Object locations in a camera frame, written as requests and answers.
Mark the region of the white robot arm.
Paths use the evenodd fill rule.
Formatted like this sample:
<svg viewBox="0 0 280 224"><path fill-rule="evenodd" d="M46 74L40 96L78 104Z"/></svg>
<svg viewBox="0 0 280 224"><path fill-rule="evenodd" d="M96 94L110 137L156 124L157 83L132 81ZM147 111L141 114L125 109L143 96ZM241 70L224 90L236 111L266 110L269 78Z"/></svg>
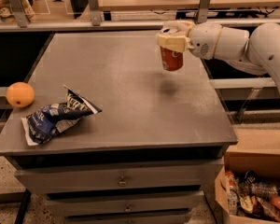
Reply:
<svg viewBox="0 0 280 224"><path fill-rule="evenodd" d="M263 23L253 32L217 23L168 21L157 35L157 44L173 53L191 52L221 60L253 75L269 74L280 94L280 25Z"/></svg>

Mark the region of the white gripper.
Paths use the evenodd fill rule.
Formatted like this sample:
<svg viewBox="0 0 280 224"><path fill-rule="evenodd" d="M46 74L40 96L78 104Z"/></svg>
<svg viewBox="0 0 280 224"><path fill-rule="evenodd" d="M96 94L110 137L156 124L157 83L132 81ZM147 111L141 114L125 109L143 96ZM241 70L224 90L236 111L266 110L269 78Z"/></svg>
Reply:
<svg viewBox="0 0 280 224"><path fill-rule="evenodd" d="M195 57L210 60L221 34L220 24L192 21L166 21L157 36L157 44L165 49L183 53L189 50Z"/></svg>

